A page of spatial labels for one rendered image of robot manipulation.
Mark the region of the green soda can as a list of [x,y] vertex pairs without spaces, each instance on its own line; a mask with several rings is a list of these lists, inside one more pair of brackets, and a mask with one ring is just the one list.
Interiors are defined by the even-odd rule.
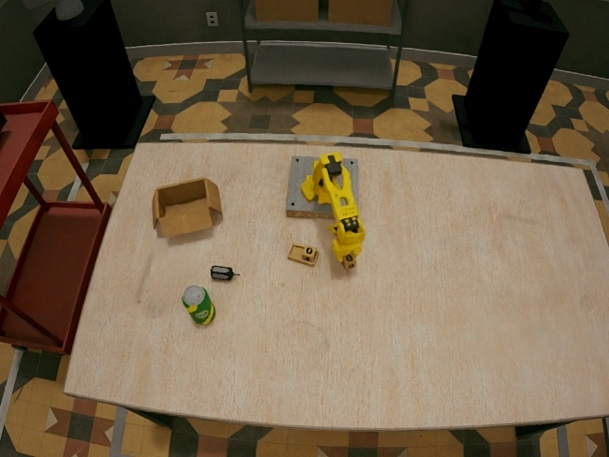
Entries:
[[215,318],[215,307],[205,288],[198,285],[187,287],[182,297],[183,304],[192,319],[201,325]]

